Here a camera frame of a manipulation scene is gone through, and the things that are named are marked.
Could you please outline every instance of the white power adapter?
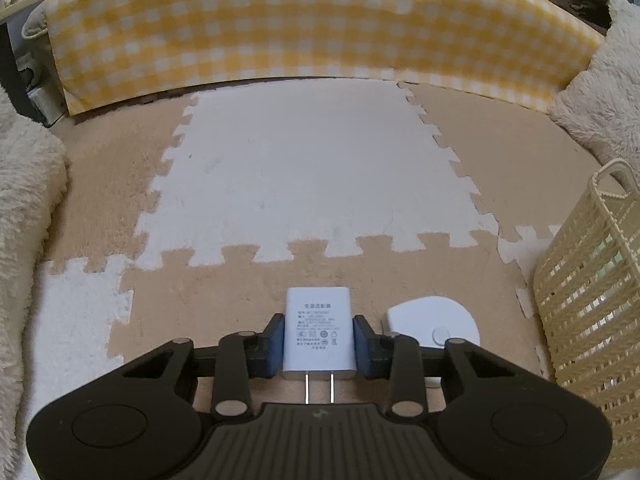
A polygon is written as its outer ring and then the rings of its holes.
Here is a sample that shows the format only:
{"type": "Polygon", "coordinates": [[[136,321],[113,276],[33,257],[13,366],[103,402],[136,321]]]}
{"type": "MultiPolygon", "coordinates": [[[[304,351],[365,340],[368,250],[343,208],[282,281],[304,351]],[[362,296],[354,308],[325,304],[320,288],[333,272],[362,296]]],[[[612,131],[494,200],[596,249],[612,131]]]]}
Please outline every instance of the white power adapter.
{"type": "Polygon", "coordinates": [[[356,373],[349,289],[290,288],[284,334],[285,379],[305,380],[307,404],[309,378],[330,380],[334,402],[334,378],[349,379],[356,373]]]}

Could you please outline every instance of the gray pillow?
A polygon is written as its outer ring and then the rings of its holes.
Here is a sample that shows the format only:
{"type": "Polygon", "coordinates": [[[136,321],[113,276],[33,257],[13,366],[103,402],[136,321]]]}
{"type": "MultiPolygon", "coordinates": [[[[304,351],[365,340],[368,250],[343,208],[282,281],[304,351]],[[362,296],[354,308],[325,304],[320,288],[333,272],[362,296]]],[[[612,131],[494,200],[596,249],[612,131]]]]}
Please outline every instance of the gray pillow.
{"type": "Polygon", "coordinates": [[[609,0],[612,25],[589,68],[549,105],[549,117],[605,164],[622,157],[640,176],[640,7],[609,0]]]}

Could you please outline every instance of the yellow checkered cloth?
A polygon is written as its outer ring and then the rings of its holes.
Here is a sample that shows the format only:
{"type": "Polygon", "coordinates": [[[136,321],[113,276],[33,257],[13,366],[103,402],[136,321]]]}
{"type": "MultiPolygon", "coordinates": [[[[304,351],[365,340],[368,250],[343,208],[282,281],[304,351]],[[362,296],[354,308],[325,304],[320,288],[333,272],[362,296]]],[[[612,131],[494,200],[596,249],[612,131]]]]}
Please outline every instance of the yellow checkered cloth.
{"type": "Polygon", "coordinates": [[[604,38],[546,0],[48,0],[70,113],[263,77],[426,82],[546,111],[604,38]]]}

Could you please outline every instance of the white fluffy blanket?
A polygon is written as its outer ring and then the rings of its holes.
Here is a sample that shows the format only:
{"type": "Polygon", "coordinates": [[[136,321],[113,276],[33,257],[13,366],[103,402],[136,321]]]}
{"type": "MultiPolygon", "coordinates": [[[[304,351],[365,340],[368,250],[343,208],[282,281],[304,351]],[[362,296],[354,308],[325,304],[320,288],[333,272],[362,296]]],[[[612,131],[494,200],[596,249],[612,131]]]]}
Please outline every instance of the white fluffy blanket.
{"type": "Polygon", "coordinates": [[[626,159],[640,176],[640,7],[609,0],[605,43],[566,90],[549,117],[605,164],[626,159]]]}
{"type": "Polygon", "coordinates": [[[0,88],[0,480],[14,468],[22,330],[33,267],[66,185],[62,142],[18,115],[0,88]]]}

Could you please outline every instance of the beige woven basket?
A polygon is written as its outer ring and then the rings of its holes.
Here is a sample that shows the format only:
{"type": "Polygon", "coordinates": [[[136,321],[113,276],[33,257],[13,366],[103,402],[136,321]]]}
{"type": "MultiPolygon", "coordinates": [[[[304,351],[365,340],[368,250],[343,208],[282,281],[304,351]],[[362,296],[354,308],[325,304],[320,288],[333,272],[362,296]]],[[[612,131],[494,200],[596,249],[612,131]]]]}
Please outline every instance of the beige woven basket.
{"type": "Polygon", "coordinates": [[[616,159],[591,177],[533,281],[556,380],[609,419],[615,470],[640,466],[639,235],[640,189],[616,159]],[[599,186],[614,172],[624,195],[599,186]]]}

